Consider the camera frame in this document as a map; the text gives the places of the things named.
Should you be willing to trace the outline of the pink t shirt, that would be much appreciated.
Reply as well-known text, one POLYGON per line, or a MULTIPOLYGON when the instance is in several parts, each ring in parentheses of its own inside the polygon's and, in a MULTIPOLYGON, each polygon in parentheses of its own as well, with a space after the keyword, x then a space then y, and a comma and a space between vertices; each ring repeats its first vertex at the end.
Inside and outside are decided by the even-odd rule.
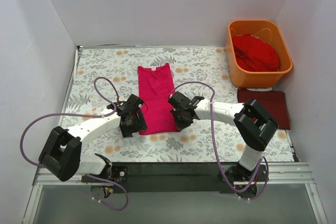
POLYGON ((170 65, 152 68, 138 67, 139 97, 145 103, 142 109, 147 125, 140 135, 151 135, 167 132, 178 132, 168 103, 170 92, 174 90, 174 82, 170 65))

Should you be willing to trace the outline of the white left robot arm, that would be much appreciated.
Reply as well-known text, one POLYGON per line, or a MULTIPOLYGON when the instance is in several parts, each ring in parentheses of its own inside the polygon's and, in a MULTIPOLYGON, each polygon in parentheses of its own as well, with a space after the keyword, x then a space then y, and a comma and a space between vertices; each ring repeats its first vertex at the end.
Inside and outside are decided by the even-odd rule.
POLYGON ((120 129, 123 137, 146 131, 143 105, 144 101, 132 94, 126 101, 107 106, 102 115, 67 129, 55 127, 41 151, 39 163, 62 182, 75 174, 89 174, 100 182, 116 181, 112 177, 112 161, 98 153, 84 154, 83 148, 114 129, 120 129))

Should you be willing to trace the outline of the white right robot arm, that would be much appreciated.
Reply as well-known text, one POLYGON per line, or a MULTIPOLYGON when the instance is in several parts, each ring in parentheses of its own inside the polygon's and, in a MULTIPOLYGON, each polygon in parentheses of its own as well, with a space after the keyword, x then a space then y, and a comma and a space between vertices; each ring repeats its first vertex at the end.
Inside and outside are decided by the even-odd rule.
POLYGON ((194 120, 211 120, 236 126, 242 136, 245 147, 236 166, 225 172, 234 180, 251 180, 258 170, 258 163, 268 143, 278 130, 279 123, 255 99, 245 103, 214 102, 204 97, 189 99, 176 92, 168 103, 177 129, 189 127, 194 120))

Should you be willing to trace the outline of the folded maroon t shirt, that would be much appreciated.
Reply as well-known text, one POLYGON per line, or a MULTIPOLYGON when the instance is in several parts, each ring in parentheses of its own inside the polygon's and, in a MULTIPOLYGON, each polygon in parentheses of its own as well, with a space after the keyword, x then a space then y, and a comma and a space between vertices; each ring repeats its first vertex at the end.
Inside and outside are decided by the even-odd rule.
POLYGON ((237 99, 239 103, 245 103, 249 99, 257 100, 277 120, 281 130, 290 130, 290 121, 284 92, 238 89, 237 99))

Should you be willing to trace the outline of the red t shirt in basket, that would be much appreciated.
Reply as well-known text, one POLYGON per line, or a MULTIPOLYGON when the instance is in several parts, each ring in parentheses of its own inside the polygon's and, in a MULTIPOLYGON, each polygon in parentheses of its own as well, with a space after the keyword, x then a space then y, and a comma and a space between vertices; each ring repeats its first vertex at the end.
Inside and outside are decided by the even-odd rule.
POLYGON ((232 39, 236 62, 250 72, 276 72, 280 59, 272 46, 262 40, 245 34, 232 39))

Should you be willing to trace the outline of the orange plastic basket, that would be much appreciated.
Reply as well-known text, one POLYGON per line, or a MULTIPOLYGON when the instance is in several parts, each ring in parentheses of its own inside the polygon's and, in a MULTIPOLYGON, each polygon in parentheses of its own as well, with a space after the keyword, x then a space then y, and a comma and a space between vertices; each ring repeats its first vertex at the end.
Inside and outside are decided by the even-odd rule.
POLYGON ((225 43, 225 54, 232 84, 238 88, 272 88, 293 68, 291 56, 277 24, 262 19, 239 19, 229 23, 225 43), (250 72, 241 68, 234 53, 232 39, 236 36, 251 34, 269 43, 277 52, 280 60, 275 72, 250 72))

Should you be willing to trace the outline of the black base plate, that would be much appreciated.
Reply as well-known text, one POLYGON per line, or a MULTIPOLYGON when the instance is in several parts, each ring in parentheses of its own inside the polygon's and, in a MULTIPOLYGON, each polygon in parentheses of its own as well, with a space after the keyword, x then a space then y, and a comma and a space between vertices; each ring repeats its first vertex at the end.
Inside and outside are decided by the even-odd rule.
MULTIPOLYGON (((222 168, 229 170, 234 163, 222 168)), ((251 180, 234 180, 227 184, 216 163, 117 163, 107 166, 99 175, 84 175, 83 183, 102 183, 107 196, 111 190, 122 193, 219 192, 231 194, 231 187, 241 190, 251 180)))

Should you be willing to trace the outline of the aluminium frame rail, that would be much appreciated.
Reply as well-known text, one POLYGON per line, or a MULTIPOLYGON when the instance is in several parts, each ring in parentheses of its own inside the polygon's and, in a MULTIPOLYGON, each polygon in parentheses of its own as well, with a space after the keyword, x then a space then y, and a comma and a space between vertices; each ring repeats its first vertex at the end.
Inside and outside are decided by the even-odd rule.
POLYGON ((38 171, 23 223, 327 223, 306 163, 271 163, 258 174, 252 201, 219 179, 214 163, 128 163, 124 194, 107 203, 99 183, 80 175, 60 182, 38 171))

